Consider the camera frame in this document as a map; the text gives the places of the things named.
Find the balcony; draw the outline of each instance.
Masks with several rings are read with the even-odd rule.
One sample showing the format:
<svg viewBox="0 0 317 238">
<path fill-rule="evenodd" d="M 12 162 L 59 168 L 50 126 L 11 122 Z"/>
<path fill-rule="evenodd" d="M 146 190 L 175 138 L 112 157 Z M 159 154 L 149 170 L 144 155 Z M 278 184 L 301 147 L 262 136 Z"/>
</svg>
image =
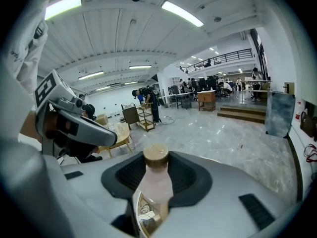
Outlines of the balcony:
<svg viewBox="0 0 317 238">
<path fill-rule="evenodd" d="M 209 58 L 204 61 L 200 61 L 186 68 L 188 74 L 198 71 L 203 71 L 205 69 L 210 69 L 213 67 L 218 67 L 220 65 L 231 64 L 240 61 L 254 60 L 251 49 L 239 50 L 224 55 L 220 55 L 214 58 Z"/>
</svg>

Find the round table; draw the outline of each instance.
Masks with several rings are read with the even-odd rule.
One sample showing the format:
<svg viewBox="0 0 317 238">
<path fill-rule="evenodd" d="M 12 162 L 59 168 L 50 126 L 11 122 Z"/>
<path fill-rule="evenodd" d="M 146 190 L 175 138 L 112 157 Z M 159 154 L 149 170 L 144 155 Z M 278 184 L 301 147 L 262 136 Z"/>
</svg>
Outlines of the round table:
<svg viewBox="0 0 317 238">
<path fill-rule="evenodd" d="M 130 152 L 133 153 L 130 146 L 129 146 L 130 130 L 129 130 L 129 126 L 127 123 L 120 123 L 119 122 L 119 123 L 114 123 L 114 124 L 107 124 L 107 125 L 104 125 L 104 127 L 115 132 L 118 136 L 118 140 L 112 146 L 99 146 L 98 153 L 100 153 L 103 150 L 107 150 L 109 152 L 109 156 L 112 158 L 112 154 L 111 154 L 110 150 L 113 148 L 119 147 L 121 145 L 127 145 Z"/>
</svg>

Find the stair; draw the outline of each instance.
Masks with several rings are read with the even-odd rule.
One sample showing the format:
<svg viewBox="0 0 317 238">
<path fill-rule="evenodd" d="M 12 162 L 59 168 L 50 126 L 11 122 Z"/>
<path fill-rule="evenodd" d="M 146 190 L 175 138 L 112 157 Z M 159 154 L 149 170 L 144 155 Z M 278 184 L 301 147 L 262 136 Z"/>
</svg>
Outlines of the stair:
<svg viewBox="0 0 317 238">
<path fill-rule="evenodd" d="M 246 107 L 234 107 L 234 106 L 223 106 L 220 108 L 223 111 L 232 111 L 238 113 L 247 113 L 259 116 L 265 116 L 266 110 L 256 109 L 256 108 L 246 108 Z"/>
<path fill-rule="evenodd" d="M 221 107 L 219 117 L 227 117 L 244 121 L 264 123 L 266 111 L 245 107 Z"/>
</svg>

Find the marble floor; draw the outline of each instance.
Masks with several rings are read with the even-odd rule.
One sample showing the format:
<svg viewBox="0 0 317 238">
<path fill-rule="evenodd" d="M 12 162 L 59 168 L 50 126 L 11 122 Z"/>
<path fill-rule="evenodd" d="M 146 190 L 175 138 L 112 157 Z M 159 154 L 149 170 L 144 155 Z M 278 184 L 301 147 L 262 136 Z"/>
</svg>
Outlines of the marble floor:
<svg viewBox="0 0 317 238">
<path fill-rule="evenodd" d="M 216 103 L 217 110 L 222 105 L 238 105 L 239 101 L 239 92 L 230 98 L 221 98 Z M 246 101 L 248 107 L 265 108 L 265 102 Z M 139 152 L 145 146 L 158 142 L 167 145 L 169 150 L 210 158 L 240 168 L 275 191 L 289 205 L 295 203 L 295 165 L 287 140 L 266 135 L 263 124 L 218 117 L 217 110 L 199 112 L 196 102 L 188 110 L 160 107 L 162 122 L 173 122 L 164 116 L 175 122 L 158 125 L 149 132 L 136 124 L 131 125 L 130 147 L 134 152 Z M 130 154 L 130 151 L 126 146 L 121 146 L 111 150 L 111 153 L 115 157 Z M 104 159 L 109 158 L 107 152 L 101 152 L 100 155 Z"/>
</svg>

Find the black rubber pad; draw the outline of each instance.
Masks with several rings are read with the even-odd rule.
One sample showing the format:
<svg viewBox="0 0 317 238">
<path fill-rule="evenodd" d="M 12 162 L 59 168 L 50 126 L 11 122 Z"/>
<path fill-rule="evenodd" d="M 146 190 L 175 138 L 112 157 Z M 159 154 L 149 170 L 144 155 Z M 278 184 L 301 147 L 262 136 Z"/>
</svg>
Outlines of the black rubber pad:
<svg viewBox="0 0 317 238">
<path fill-rule="evenodd" d="M 67 180 L 70 180 L 70 179 L 73 179 L 73 178 L 76 178 L 76 177 L 79 177 L 79 176 L 82 176 L 83 173 L 80 172 L 80 171 L 75 171 L 75 172 L 71 172 L 71 173 L 68 173 L 68 174 L 65 174 L 65 177 Z"/>
<path fill-rule="evenodd" d="M 113 197 L 130 199 L 145 171 L 143 152 L 140 152 L 105 170 L 101 182 Z M 211 175 L 205 168 L 172 151 L 169 152 L 167 171 L 174 193 L 169 201 L 170 207 L 195 205 L 207 195 L 211 188 Z"/>
<path fill-rule="evenodd" d="M 274 222 L 275 218 L 253 194 L 239 196 L 239 199 L 260 230 Z"/>
</svg>

